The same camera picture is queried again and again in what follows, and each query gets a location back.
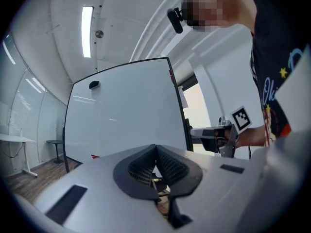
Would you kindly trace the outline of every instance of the black t-shirt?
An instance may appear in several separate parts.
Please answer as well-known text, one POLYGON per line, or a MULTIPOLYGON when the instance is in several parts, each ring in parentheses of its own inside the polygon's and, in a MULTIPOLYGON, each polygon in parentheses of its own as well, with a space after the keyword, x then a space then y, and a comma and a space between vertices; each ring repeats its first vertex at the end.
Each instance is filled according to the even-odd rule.
POLYGON ((267 146, 291 131, 275 92, 293 71, 310 42, 307 1, 254 0, 257 15, 251 70, 259 91, 267 146))

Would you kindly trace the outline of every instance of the white table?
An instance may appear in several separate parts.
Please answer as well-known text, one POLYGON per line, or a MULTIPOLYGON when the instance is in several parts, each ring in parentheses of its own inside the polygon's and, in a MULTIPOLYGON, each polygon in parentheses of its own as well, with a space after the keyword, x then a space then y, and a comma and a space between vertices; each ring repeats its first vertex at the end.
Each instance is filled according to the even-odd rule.
POLYGON ((27 154, 26 154, 26 142, 35 142, 35 141, 28 139, 26 137, 23 137, 23 136, 15 136, 15 135, 8 135, 8 134, 0 134, 0 141, 21 142, 23 144, 23 147, 24 147, 24 155, 25 155, 25 161, 26 161, 26 168, 23 168, 23 171, 35 176, 36 178, 38 177, 38 175, 36 173, 33 173, 30 171, 29 163, 27 160, 27 154))

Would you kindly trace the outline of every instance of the whiteboard frame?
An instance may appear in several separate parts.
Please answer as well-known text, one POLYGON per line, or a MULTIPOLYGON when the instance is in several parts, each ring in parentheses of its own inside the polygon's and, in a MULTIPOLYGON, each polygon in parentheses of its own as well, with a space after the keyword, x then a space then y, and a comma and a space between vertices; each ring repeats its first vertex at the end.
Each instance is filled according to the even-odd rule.
POLYGON ((70 92, 70 96, 69 96, 69 100, 68 100, 68 104, 67 104, 67 108, 66 108, 66 115, 65 115, 65 124, 64 124, 64 128, 63 128, 63 153, 64 153, 64 162, 65 162, 65 166, 68 167, 68 160, 67 159, 70 159, 74 162, 76 162, 78 165, 82 164, 81 162, 77 161, 77 160, 74 160, 70 157, 68 157, 66 155, 66 148, 65 148, 65 128, 66 128, 66 120, 67 120, 67 111, 68 111, 68 107, 69 107, 69 103, 70 103, 70 98, 71 98, 71 93, 73 91, 73 87, 75 84, 77 84, 78 82, 84 80, 84 79, 87 79, 91 76, 94 76, 98 73, 101 73, 101 72, 105 72, 107 70, 110 70, 110 69, 113 69, 113 68, 116 68, 116 67, 122 67, 122 66, 126 66, 128 64, 133 64, 133 63, 138 63, 138 62, 144 62, 144 61, 151 61, 151 60, 160 60, 160 59, 166 59, 168 64, 169 64, 169 71, 170 71, 170 75, 171 75, 171 79, 172 79, 172 82, 174 84, 174 87, 175 87, 175 91, 176 91, 176 96, 177 96, 177 100, 178 100, 178 104, 179 104, 179 109, 180 109, 180 114, 181 114, 181 118, 182 118, 182 122, 183 122, 183 126, 184 126, 184 132, 185 132, 185 141, 186 141, 186 146, 187 146, 187 150, 188 151, 193 151, 193 148, 191 147, 192 146, 192 143, 191 143, 191 136, 190 136, 190 133, 189 133, 189 128, 188 128, 188 124, 186 122, 186 119, 185 119, 185 115, 184 115, 184 111, 183 111, 183 106, 182 106, 182 103, 181 103, 181 99, 180 99, 180 96, 179 96, 179 91, 178 91, 178 86, 177 86, 177 83, 176 83, 176 79, 175 79, 175 76, 174 76, 174 72, 173 72, 173 68, 172 68, 172 65, 171 65, 171 62, 170 62, 170 59, 168 57, 161 57, 161 58, 153 58, 153 59, 146 59, 146 60, 138 60, 138 61, 133 61, 133 62, 129 62, 129 63, 125 63, 125 64, 122 64, 122 65, 118 65, 118 66, 115 66, 115 67, 110 67, 110 68, 107 68, 105 70, 102 70, 102 71, 99 71, 99 72, 96 72, 94 74, 91 74, 89 76, 86 76, 85 78, 75 82, 72 86, 72 90, 70 92))

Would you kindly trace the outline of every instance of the wooden floor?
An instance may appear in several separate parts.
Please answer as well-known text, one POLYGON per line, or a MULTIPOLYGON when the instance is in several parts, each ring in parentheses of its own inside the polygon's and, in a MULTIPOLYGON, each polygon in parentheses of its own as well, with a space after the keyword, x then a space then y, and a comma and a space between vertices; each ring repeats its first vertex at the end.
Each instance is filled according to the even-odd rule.
MULTIPOLYGON (((68 165, 71 171, 77 164, 68 160, 68 165)), ((12 192, 21 195, 31 204, 48 185, 66 174, 65 164, 55 164, 53 160, 34 167, 31 171, 37 173, 38 177, 35 178, 29 174, 20 173, 6 179, 12 192)))

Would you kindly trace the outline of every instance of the person's hand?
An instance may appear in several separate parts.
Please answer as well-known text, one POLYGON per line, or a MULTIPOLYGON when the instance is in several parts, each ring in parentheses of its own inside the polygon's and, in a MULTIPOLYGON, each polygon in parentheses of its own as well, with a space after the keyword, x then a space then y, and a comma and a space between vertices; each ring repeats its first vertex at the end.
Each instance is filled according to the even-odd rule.
MULTIPOLYGON (((236 142, 235 147, 244 147, 244 146, 259 146, 263 147, 265 142, 265 129, 264 125, 258 128, 249 128, 243 131, 236 142)), ((225 130, 225 139, 229 140, 231 131, 225 130)))

